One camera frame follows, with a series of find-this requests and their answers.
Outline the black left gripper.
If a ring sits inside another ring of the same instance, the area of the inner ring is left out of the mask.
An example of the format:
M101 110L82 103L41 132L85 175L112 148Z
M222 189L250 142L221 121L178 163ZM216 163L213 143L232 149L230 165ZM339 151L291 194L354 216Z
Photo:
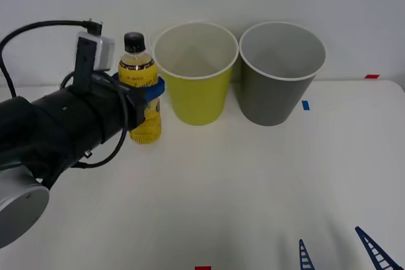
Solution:
M119 74L92 74L92 94L96 97L96 113L101 119L101 143L119 131L124 136L146 119L148 106L165 91L165 81L158 77L157 84L150 87L129 88L122 84Z

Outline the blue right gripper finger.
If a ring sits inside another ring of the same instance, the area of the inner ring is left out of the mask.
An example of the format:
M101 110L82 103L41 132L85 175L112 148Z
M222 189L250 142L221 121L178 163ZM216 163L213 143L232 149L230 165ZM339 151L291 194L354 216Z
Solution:
M355 231L376 270L404 270L359 226L355 227Z
M299 240L299 260L301 270L315 270L308 251L306 250L303 239Z

